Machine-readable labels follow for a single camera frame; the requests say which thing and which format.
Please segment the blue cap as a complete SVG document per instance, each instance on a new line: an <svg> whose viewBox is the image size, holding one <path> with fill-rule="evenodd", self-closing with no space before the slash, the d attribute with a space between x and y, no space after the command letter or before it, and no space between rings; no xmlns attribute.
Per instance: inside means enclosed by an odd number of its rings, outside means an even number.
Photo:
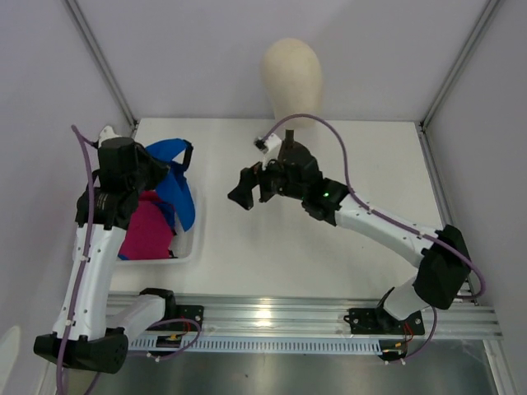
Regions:
<svg viewBox="0 0 527 395"><path fill-rule="evenodd" d="M170 166L167 176L155 188L157 199L154 204L171 229L175 228L175 220L179 221L183 231L189 231L194 225L194 200L185 177L193 150L192 143L181 138L162 140L146 147L151 156Z"/></svg>

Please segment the cream mannequin head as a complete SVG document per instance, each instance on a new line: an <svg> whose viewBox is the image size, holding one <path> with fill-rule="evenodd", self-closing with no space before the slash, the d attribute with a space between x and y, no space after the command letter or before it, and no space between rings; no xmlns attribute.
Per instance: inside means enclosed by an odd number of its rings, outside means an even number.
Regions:
<svg viewBox="0 0 527 395"><path fill-rule="evenodd" d="M277 121L294 114L319 114L323 73L308 44L294 38L273 43L262 57L260 74Z"/></svg>

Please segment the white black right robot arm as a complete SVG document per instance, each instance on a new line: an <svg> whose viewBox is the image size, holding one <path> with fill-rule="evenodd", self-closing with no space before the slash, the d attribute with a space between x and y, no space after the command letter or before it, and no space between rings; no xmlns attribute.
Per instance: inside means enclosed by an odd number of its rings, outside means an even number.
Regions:
<svg viewBox="0 0 527 395"><path fill-rule="evenodd" d="M417 275L388 290L374 309L376 325L394 332L418 310L432 307L447 310L457 298L470 268L463 261L466 246L460 231L447 225L429 235L412 231L401 220L360 205L346 184L328 179L309 150L296 143L282 148L277 157L262 160L240 172L239 183L228 198L245 210L254 205L254 188L261 202L279 195L301 202L317 221L353 230L396 252L417 269Z"/></svg>

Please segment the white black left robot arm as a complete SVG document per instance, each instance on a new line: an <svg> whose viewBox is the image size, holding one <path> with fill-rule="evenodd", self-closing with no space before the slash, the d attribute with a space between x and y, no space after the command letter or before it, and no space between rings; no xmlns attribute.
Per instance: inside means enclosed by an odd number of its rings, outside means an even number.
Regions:
<svg viewBox="0 0 527 395"><path fill-rule="evenodd" d="M77 250L63 307L33 351L58 367L115 374L130 342L154 324L166 330L178 319L172 291L146 288L113 323L106 321L111 278L139 196L169 166L130 137L101 138L97 155L100 167L77 201Z"/></svg>

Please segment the pink cap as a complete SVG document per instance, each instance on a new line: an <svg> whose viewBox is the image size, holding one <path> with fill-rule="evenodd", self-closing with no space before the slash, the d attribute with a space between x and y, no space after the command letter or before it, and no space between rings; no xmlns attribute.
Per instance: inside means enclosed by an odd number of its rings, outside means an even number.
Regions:
<svg viewBox="0 0 527 395"><path fill-rule="evenodd" d="M146 191L139 197L118 258L124 261L172 258L174 236L174 207L161 200L155 191Z"/></svg>

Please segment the white plastic basket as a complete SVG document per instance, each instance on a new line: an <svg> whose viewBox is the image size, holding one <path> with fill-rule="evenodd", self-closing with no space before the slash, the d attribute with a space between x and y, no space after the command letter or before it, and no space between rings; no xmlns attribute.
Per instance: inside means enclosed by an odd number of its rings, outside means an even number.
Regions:
<svg viewBox="0 0 527 395"><path fill-rule="evenodd" d="M204 198L199 184L190 183L189 187L195 208L194 224L190 230L184 231L179 218L175 218L175 236L169 248L173 257L148 260L123 260L119 258L116 263L118 267L179 266L191 263L198 256L202 238Z"/></svg>

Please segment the left aluminium corner profile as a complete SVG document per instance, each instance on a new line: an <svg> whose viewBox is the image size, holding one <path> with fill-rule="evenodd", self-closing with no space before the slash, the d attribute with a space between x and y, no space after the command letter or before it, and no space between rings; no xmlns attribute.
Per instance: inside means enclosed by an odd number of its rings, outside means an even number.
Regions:
<svg viewBox="0 0 527 395"><path fill-rule="evenodd" d="M63 5L76 26L77 32L81 37L87 52L91 56L92 62L95 64L99 74L106 85L106 88L116 103L120 113L123 115L126 123L131 131L135 130L138 125L137 118L125 98L125 95L115 77L115 74L108 62L104 51L102 50L91 26L78 1L64 0Z"/></svg>

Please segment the aluminium corner profile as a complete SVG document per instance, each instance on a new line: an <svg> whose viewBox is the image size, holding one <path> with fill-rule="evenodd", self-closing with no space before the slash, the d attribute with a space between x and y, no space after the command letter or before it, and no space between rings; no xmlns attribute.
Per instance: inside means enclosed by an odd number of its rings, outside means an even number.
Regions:
<svg viewBox="0 0 527 395"><path fill-rule="evenodd" d="M137 118L125 98L125 95L115 77L115 74L108 62L104 51L102 50L91 26L78 1L64 0L63 5L76 26L77 32L81 37L87 52L91 56L92 62L95 64L99 74L106 85L106 88L116 103L120 113L123 115L126 123L131 131L135 130L138 125Z"/></svg>
<svg viewBox="0 0 527 395"><path fill-rule="evenodd" d="M454 62L451 64L437 93L434 95L433 100L419 123L420 129L423 132L426 132L431 126L433 119L445 103L456 82L460 79L464 69L483 40L484 35L490 28L503 3L504 1L502 0L488 0L484 3L483 9L478 14L473 27L464 39L459 52L455 56Z"/></svg>

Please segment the right aluminium corner profile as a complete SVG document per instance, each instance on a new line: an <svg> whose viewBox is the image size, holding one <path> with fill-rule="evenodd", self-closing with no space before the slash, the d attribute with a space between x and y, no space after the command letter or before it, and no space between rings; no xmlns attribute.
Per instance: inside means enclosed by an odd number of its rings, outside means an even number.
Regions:
<svg viewBox="0 0 527 395"><path fill-rule="evenodd" d="M502 0L488 0L484 3L483 9L478 14L473 27L464 39L459 52L455 56L454 62L451 64L437 93L434 95L433 100L419 123L420 129L423 132L426 132L431 126L433 119L445 103L456 82L460 79L464 69L483 40L484 35L490 28L503 3L504 1Z"/></svg>

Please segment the aluminium mounting rail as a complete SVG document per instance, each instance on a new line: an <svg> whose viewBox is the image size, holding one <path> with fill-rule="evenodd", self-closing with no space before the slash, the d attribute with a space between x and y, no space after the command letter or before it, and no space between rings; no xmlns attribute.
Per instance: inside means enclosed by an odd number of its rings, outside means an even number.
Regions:
<svg viewBox="0 0 527 395"><path fill-rule="evenodd" d="M178 304L204 307L208 336L337 338L351 334L343 316L376 300L177 294ZM437 313L435 340L501 340L493 308L455 303Z"/></svg>

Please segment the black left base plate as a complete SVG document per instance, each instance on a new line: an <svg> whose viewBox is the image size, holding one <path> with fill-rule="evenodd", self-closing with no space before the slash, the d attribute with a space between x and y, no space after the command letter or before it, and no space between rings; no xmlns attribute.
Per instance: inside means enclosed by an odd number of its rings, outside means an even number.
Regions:
<svg viewBox="0 0 527 395"><path fill-rule="evenodd" d="M202 305L177 304L175 307L171 307L165 312L162 320L166 321L174 318L186 318L201 323L203 321L204 310L205 308ZM161 325L159 329L164 331L191 332L195 330L195 326L192 323L165 323Z"/></svg>

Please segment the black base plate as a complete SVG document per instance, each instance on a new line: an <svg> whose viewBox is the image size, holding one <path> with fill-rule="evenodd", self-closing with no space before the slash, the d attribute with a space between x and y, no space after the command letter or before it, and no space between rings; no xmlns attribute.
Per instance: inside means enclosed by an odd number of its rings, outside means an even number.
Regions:
<svg viewBox="0 0 527 395"><path fill-rule="evenodd" d="M381 308L350 308L343 316L350 327L351 334L357 335L424 335L422 312L416 311L405 320L397 320Z"/></svg>
<svg viewBox="0 0 527 395"><path fill-rule="evenodd" d="M205 308L202 305L177 304L175 307L171 307L165 312L162 320L166 321L174 318L186 318L201 323L203 321L204 310ZM195 326L192 323L165 323L161 325L159 329L164 331L191 332L195 330Z"/></svg>

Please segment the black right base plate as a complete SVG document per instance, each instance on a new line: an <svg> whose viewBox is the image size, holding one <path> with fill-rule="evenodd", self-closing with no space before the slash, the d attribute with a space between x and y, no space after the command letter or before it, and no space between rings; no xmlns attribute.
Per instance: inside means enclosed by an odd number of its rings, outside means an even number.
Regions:
<svg viewBox="0 0 527 395"><path fill-rule="evenodd" d="M357 335L424 335L422 312L416 311L405 320L397 320L381 308L350 308L343 316L350 327L351 334Z"/></svg>

